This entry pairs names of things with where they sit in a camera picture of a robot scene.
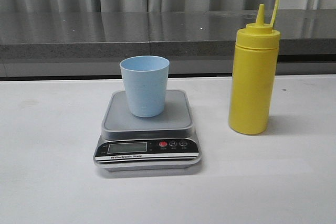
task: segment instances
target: gray countertop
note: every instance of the gray countertop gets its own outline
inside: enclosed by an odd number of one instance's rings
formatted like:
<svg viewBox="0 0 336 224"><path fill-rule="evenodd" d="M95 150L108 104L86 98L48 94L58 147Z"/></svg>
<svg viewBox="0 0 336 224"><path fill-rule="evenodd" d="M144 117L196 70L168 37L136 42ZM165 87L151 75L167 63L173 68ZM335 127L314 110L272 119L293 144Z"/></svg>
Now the gray countertop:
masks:
<svg viewBox="0 0 336 224"><path fill-rule="evenodd" d="M267 11L266 22L270 21L270 17L271 11ZM275 29L282 34L279 54L328 55L331 61L335 61L335 17L335 9L279 10L275 25ZM195 13L1 13L0 59L3 71L0 68L0 76L34 76L22 64L34 68L41 63L72 65L69 71L72 68L73 72L55 72L51 75L113 75L119 74L118 67L110 66L103 72L76 73L74 64L108 62L115 65L123 58L136 55L160 55L179 62L232 62L237 30L253 23L255 18L254 10ZM224 71L211 67L207 71L230 72L230 64L226 64L228 67Z"/></svg>

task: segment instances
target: white table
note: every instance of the white table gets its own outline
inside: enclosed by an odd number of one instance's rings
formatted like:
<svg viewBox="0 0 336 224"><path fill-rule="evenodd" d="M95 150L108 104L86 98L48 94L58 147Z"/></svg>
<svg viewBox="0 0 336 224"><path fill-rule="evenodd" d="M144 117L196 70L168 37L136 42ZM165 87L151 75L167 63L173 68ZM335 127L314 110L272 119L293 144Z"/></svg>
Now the white table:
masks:
<svg viewBox="0 0 336 224"><path fill-rule="evenodd" d="M121 80L0 83L0 223L336 223L336 76L277 77L269 126L227 125L231 78L187 92L203 157L188 169L93 164Z"/></svg>

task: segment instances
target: scale platform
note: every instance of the scale platform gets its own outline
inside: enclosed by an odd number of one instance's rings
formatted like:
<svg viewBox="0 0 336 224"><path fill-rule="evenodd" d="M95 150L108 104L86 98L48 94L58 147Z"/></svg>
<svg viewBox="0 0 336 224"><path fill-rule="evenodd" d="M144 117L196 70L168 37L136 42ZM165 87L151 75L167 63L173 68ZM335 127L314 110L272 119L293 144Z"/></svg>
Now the scale platform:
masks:
<svg viewBox="0 0 336 224"><path fill-rule="evenodd" d="M201 159L186 93L167 90L164 111L140 118L125 91L112 95L102 122L94 163L109 171L187 168Z"/></svg>

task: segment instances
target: blue plastic cup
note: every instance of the blue plastic cup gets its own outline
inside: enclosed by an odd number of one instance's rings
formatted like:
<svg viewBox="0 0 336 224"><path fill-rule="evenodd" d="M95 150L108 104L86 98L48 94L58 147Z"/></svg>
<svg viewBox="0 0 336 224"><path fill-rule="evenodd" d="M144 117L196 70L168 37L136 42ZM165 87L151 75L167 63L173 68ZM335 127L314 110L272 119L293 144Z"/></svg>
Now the blue plastic cup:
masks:
<svg viewBox="0 0 336 224"><path fill-rule="evenodd" d="M136 56L120 62L127 103L133 115L150 118L164 110L169 61Z"/></svg>

